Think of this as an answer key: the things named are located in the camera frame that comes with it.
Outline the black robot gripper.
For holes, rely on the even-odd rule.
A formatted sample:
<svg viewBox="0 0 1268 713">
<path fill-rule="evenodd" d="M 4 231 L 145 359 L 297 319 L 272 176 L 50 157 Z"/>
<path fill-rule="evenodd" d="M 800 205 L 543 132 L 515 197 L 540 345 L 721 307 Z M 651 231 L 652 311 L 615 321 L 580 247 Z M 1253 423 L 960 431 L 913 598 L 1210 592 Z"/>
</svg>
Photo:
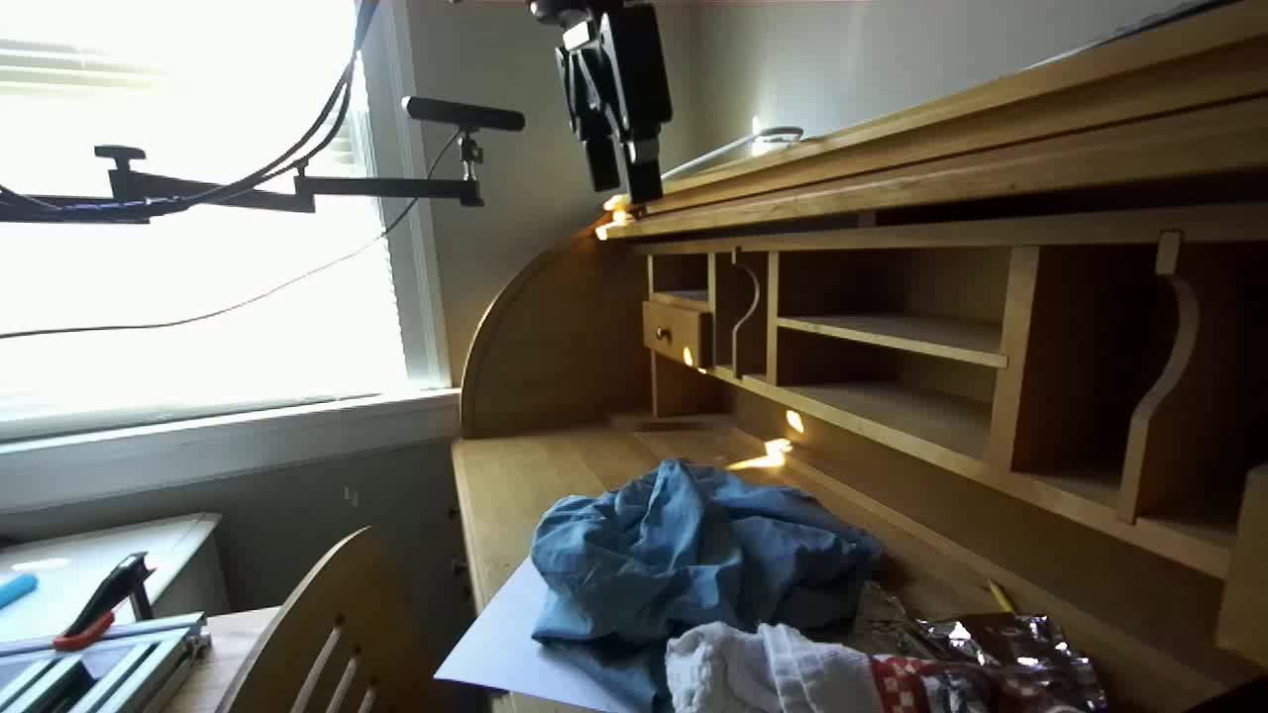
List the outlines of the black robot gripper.
<svg viewBox="0 0 1268 713">
<path fill-rule="evenodd" d="M 526 0 L 559 27 L 555 69 L 570 127 L 582 136 L 589 185 L 619 192 L 619 143 L 634 202 L 660 196 L 659 132 L 672 119 L 659 11 L 651 0 Z"/>
</svg>

